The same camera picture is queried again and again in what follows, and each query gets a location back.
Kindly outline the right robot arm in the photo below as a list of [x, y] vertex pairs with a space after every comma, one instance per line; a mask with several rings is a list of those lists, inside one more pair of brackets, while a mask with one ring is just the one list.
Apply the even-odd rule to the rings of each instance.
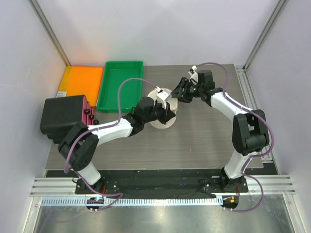
[[222, 88], [216, 88], [212, 72], [189, 70], [190, 78], [181, 78], [172, 96], [179, 102], [190, 103], [200, 98], [232, 121], [233, 154], [222, 168], [219, 185], [225, 192], [234, 192], [242, 183], [244, 171], [253, 157], [270, 143], [265, 113], [252, 110], [232, 99]]

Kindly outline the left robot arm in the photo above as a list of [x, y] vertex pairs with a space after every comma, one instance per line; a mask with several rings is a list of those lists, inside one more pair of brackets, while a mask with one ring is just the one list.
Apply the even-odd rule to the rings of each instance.
[[114, 122], [92, 126], [76, 123], [58, 145], [58, 151], [81, 177], [84, 188], [94, 194], [103, 194], [104, 178], [92, 163], [96, 148], [115, 139], [134, 136], [149, 122], [157, 121], [170, 127], [175, 121], [177, 109], [176, 98], [168, 100], [166, 107], [163, 107], [153, 98], [143, 97], [131, 112]]

